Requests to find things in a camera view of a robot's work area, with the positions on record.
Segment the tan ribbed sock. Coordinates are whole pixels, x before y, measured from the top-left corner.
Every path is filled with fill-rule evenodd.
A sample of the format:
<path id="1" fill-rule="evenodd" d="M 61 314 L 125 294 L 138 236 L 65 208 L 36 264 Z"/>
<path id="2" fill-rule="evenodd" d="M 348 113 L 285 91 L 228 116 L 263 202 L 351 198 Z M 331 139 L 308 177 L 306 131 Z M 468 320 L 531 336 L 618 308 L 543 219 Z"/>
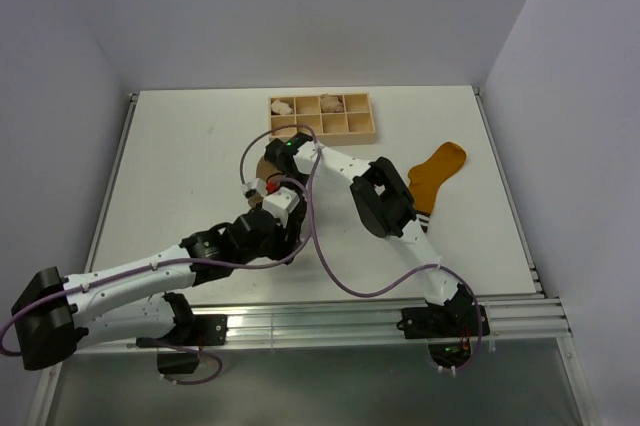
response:
<path id="1" fill-rule="evenodd" d="M 261 157 L 256 166 L 256 179 L 258 180 L 258 189 L 248 198 L 250 208 L 255 208 L 262 203 L 263 197 L 267 194 L 267 185 L 275 177 L 281 175 L 276 166 Z"/>

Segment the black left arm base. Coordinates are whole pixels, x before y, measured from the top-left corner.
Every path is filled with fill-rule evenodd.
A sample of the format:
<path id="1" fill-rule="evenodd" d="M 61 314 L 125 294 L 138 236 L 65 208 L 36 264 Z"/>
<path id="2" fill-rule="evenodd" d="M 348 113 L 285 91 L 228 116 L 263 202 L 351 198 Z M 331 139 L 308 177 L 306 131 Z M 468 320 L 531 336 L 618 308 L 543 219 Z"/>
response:
<path id="1" fill-rule="evenodd" d="M 186 327 L 159 339 L 137 338 L 137 348 L 167 349 L 156 354 L 161 378 L 176 385 L 201 385 L 217 379 L 223 371 L 222 359 L 209 347 L 226 343 L 228 316 L 195 315 Z"/>

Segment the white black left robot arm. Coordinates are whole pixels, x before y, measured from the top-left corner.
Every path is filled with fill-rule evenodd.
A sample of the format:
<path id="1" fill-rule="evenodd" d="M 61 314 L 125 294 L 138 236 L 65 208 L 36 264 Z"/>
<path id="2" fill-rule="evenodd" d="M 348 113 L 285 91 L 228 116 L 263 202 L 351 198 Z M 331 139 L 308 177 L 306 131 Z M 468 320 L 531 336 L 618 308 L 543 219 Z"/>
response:
<path id="1" fill-rule="evenodd" d="M 196 232 L 155 255 L 94 273 L 36 273 L 11 309 L 14 356 L 27 371 L 54 366 L 96 344 L 134 338 L 183 346 L 196 320 L 182 290 L 242 269 L 293 261 L 302 247 L 304 198 L 267 196 L 233 222 Z"/>

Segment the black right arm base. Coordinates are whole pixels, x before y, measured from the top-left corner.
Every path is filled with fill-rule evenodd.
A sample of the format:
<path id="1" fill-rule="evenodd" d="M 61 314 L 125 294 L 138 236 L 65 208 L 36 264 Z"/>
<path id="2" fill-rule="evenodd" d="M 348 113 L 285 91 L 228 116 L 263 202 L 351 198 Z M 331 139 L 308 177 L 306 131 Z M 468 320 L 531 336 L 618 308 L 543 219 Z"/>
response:
<path id="1" fill-rule="evenodd" d="M 426 340 L 431 360 L 450 372 L 464 367 L 477 343 L 491 333 L 483 306 L 461 313 L 436 305 L 403 308 L 396 329 L 406 340 Z"/>

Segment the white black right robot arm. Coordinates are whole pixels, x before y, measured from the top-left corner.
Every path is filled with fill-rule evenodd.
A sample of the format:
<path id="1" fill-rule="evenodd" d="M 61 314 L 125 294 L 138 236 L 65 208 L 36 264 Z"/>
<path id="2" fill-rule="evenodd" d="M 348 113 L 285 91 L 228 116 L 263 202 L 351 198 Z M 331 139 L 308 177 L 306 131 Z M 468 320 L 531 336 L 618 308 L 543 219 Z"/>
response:
<path id="1" fill-rule="evenodd" d="M 264 159 L 286 178 L 306 185 L 309 207 L 314 206 L 313 184 L 316 177 L 347 187 L 365 229 L 392 246 L 409 268 L 403 276 L 378 291 L 364 293 L 346 286 L 324 257 L 315 213 L 311 212 L 311 237 L 316 254 L 328 276 L 342 291 L 357 298 L 370 299 L 382 296 L 417 276 L 422 296 L 429 306 L 435 308 L 433 324 L 441 334 L 455 335 L 466 325 L 467 315 L 481 315 L 479 301 L 471 287 L 442 264 L 441 257 L 426 238 L 414 208 L 414 199 L 389 159 L 358 159 L 323 145 L 304 133 L 286 141 L 272 140 L 266 146 Z"/>

